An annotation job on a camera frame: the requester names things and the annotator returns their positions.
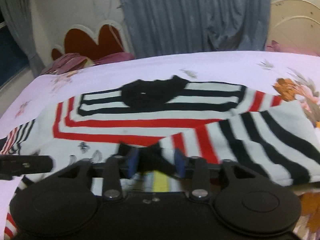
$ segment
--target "dark blue panel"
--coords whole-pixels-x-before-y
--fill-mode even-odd
[[[27,65],[27,56],[14,41],[8,28],[0,29],[0,86]]]

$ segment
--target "gray curtain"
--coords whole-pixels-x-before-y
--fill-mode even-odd
[[[27,55],[33,75],[37,77],[44,69],[44,64],[33,40],[29,0],[0,0],[0,10],[11,35]]]
[[[270,0],[121,0],[137,58],[264,50]]]

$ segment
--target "round black disc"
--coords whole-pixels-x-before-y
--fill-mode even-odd
[[[289,230],[301,213],[299,199],[289,190],[260,179],[239,179],[213,202],[219,217],[231,228],[255,235]]]
[[[94,194],[74,179],[53,178],[18,193],[10,211],[18,228],[37,236],[62,236],[79,229],[97,208]]]

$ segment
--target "curtain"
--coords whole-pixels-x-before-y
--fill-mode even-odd
[[[44,69],[44,64],[33,40],[29,0],[0,0],[0,10],[11,35],[27,55],[33,75],[37,77]]]
[[[137,58],[264,50],[270,0],[121,0]]]

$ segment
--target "headboard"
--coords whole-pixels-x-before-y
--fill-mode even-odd
[[[78,52],[92,60],[117,52],[128,52],[128,45],[121,25],[106,20],[99,24],[96,32],[83,25],[73,25],[64,37],[63,47],[55,45],[51,52],[53,60],[66,53]]]

